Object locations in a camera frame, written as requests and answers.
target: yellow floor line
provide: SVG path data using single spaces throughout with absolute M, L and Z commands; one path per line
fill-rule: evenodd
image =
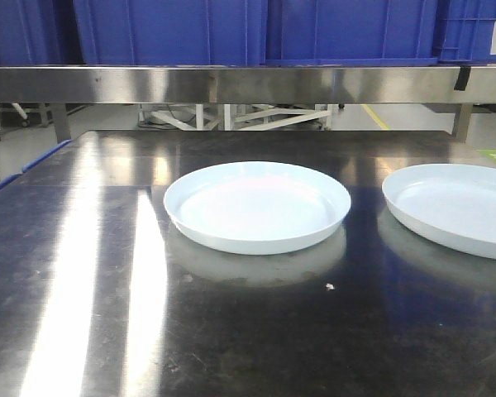
M 370 115 L 370 117 L 376 122 L 380 128 L 382 128 L 384 131 L 389 130 L 390 128 L 388 127 L 388 124 L 382 121 L 382 119 L 379 117 L 377 113 L 373 111 L 372 108 L 370 108 L 369 105 L 362 105 L 364 110 L 367 112 L 367 114 Z

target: stainless steel shelf edge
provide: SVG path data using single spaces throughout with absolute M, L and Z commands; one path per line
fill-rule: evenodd
M 496 66 L 471 68 L 0 67 L 0 103 L 496 103 Z

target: black tape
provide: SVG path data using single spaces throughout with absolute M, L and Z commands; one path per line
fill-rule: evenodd
M 470 66 L 461 66 L 460 73 L 455 82 L 455 91 L 465 91 L 470 79 Z

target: blue plastic crate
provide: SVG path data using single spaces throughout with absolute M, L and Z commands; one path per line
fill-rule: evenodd
M 437 0 L 269 0 L 267 65 L 433 65 Z
M 496 62 L 496 0 L 439 0 L 434 53 L 441 62 Z
M 91 65 L 261 65 L 267 0 L 74 0 Z
M 80 62 L 72 0 L 0 0 L 0 66 Z

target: dark table surface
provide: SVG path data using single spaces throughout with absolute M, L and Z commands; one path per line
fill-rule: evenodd
M 344 227 L 279 256 L 181 236 L 167 187 L 241 160 L 340 180 Z M 453 162 L 493 166 L 444 132 L 85 133 L 0 192 L 0 397 L 496 396 L 496 261 L 380 190 Z

